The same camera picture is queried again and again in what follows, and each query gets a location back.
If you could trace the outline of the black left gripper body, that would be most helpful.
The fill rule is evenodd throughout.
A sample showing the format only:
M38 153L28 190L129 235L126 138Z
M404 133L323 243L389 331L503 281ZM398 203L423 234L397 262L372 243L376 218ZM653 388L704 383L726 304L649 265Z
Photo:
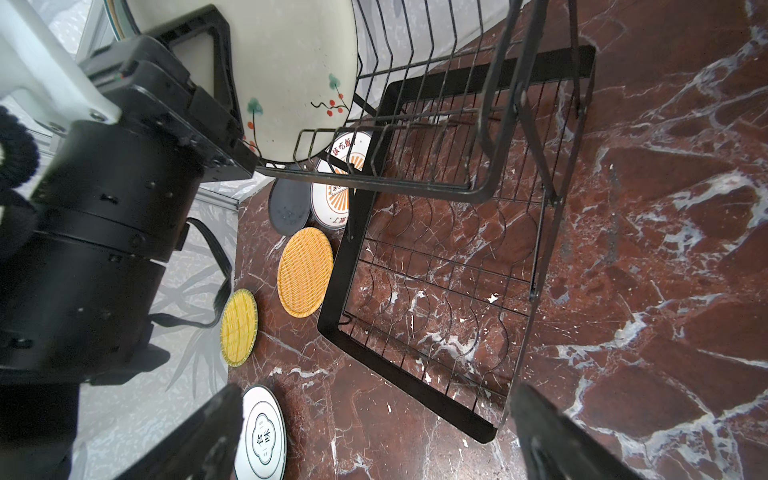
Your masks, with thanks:
M195 84L173 47L194 37L213 40L213 89ZM189 150L204 181L252 177L257 156L244 143L228 22L213 5L94 51L80 67L117 105L124 123L143 125Z

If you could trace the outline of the yellow woven plate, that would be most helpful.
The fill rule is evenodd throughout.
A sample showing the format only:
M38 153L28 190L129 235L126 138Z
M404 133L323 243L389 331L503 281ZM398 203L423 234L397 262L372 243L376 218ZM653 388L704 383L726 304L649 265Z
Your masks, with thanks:
M232 293L221 315L220 346L230 367L242 365L251 355L258 333L258 309L246 289Z

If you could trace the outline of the orange woven bamboo plate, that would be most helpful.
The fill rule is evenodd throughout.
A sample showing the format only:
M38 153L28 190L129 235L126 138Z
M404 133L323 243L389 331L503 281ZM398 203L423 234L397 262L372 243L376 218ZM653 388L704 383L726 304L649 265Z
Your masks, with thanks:
M323 303L333 271L330 241L319 229L306 227L287 243L278 267L281 305L295 318L306 318Z

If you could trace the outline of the cream floral plate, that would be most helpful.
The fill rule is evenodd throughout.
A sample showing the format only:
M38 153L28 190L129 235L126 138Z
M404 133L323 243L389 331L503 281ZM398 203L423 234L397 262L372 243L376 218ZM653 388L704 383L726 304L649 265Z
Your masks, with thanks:
M230 27L248 148L273 163L328 147L350 115L357 29L349 1L217 1Z

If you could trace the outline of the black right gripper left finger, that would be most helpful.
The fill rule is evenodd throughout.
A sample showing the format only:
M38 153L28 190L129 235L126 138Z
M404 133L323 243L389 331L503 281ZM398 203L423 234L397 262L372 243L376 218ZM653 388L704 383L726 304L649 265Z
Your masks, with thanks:
M228 479L243 425L243 391L228 384L121 479Z

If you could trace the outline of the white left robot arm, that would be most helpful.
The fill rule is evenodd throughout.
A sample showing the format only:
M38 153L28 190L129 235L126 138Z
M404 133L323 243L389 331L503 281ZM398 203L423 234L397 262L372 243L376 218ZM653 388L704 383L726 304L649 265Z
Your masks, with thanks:
M46 169L1 114L1 475L65 479L80 387L114 386L169 353L151 306L191 228L224 281L232 266L189 211L204 182L242 180L256 156L233 75L230 28L212 5L76 63L25 1L1 5L1 93L63 139Z

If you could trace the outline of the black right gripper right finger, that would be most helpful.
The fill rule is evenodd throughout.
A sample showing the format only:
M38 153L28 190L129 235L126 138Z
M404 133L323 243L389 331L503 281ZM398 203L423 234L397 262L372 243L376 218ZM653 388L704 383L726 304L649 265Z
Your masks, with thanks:
M520 384L508 400L529 479L641 478L532 386Z

